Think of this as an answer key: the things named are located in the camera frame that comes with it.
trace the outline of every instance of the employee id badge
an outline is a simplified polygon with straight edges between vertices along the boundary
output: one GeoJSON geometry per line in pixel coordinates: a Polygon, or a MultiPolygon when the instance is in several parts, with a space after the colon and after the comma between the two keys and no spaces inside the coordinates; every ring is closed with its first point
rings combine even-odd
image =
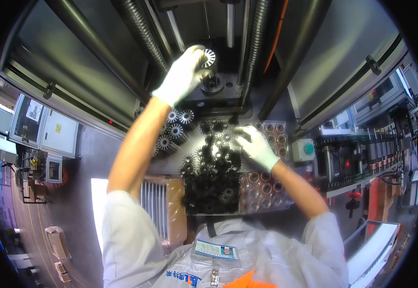
{"type": "Polygon", "coordinates": [[[226,246],[214,244],[199,239],[193,242],[190,258],[192,262],[199,264],[213,265],[220,267],[240,268],[241,261],[239,259],[238,248],[234,246],[226,246]]]}

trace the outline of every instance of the blister tray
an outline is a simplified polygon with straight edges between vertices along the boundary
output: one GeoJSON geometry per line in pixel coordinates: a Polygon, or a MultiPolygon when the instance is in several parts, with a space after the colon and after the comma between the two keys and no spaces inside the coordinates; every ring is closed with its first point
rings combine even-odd
{"type": "Polygon", "coordinates": [[[239,177],[239,182],[240,214],[284,210],[294,203],[271,173],[246,172],[239,177]]]}
{"type": "Polygon", "coordinates": [[[240,121],[241,126],[254,126],[262,132],[269,142],[271,150],[285,163],[289,162],[289,148],[287,145],[286,122],[264,121],[247,122],[240,121]]]}

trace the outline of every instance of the white glove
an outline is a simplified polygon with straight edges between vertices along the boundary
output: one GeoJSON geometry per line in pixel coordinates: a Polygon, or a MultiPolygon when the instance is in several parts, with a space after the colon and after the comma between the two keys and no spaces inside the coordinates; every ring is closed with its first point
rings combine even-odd
{"type": "Polygon", "coordinates": [[[161,86],[154,90],[151,95],[163,100],[171,109],[185,98],[201,80],[210,74],[210,70],[200,69],[201,58],[204,56],[203,45],[194,45],[187,49],[178,58],[167,73],[161,86]]]}
{"type": "Polygon", "coordinates": [[[236,136],[235,139],[249,158],[262,165],[268,172],[271,172],[273,166],[280,158],[273,153],[264,135],[253,126],[236,127],[234,130],[251,136],[250,142],[241,136],[236,136]]]}

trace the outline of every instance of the white work uniform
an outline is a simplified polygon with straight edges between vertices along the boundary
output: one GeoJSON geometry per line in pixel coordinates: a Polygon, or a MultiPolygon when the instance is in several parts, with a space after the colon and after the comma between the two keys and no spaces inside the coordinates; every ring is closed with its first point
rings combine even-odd
{"type": "MultiPolygon", "coordinates": [[[[310,220],[301,244],[240,219],[216,223],[217,236],[202,229],[196,238],[238,249],[240,268],[219,268],[218,287],[255,270],[252,280],[278,287],[348,287],[344,246],[334,214],[310,220]]],[[[192,245],[163,255],[158,232],[138,200],[124,191],[107,194],[102,225],[103,283],[106,288],[192,288],[210,285],[212,266],[190,258],[192,245]]]]}

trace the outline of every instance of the black parts pile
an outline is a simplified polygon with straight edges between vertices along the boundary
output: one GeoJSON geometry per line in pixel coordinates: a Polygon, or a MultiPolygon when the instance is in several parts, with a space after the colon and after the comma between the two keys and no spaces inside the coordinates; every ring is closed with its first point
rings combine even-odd
{"type": "Polygon", "coordinates": [[[232,125],[211,119],[199,122],[205,145],[184,157],[179,170],[185,181],[180,202],[188,215],[238,211],[241,155],[230,148],[232,125]]]}

